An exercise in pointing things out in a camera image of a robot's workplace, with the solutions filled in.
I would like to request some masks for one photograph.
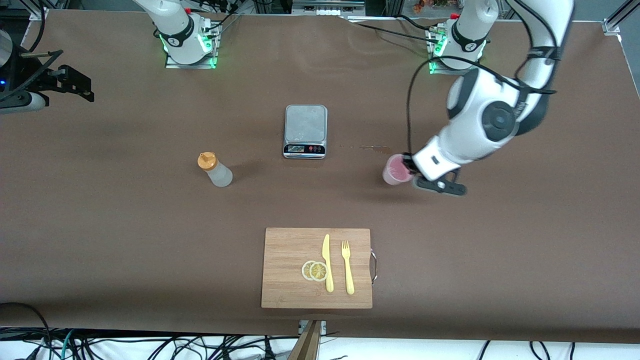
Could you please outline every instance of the cutting board handle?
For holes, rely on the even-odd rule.
[[[373,258],[374,267],[374,275],[371,278],[371,286],[373,286],[373,283],[376,282],[376,279],[378,278],[378,258],[376,257],[376,253],[373,252],[373,249],[371,249],[371,257]]]

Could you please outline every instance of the orange bottle cap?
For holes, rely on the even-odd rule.
[[[198,166],[204,171],[210,171],[218,164],[218,158],[213,152],[203,152],[198,157]]]

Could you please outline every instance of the wooden cutting board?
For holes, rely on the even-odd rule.
[[[324,263],[322,245],[329,234],[332,293],[324,281],[309,281],[302,266],[310,260]],[[347,294],[341,243],[349,241],[353,295]],[[369,229],[267,228],[264,237],[262,307],[280,309],[370,309],[372,302],[371,233]]]

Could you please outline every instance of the green led light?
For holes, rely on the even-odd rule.
[[[478,59],[480,59],[482,57],[485,46],[486,46],[486,41],[483,42],[482,45],[480,45],[480,53],[478,53]]]
[[[435,49],[435,56],[442,56],[442,53],[444,53],[444,47],[447,45],[447,37],[442,37],[442,39],[440,39],[440,41],[438,41],[438,44],[436,46]]]
[[[202,51],[204,51],[205,53],[208,53],[209,51],[211,51],[211,41],[210,40],[205,40],[202,35],[198,34],[198,41],[200,42],[200,46],[202,46]]]
[[[166,43],[164,42],[164,39],[162,37],[160,37],[160,41],[162,41],[162,47],[163,47],[164,51],[168,54],[169,50],[167,50]]]

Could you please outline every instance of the yellow plastic fork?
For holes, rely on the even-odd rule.
[[[349,258],[351,257],[351,250],[349,250],[349,242],[342,242],[342,257],[344,258],[344,273],[347,279],[347,294],[353,295],[356,290],[353,287],[353,277],[351,276],[351,265],[349,265]]]

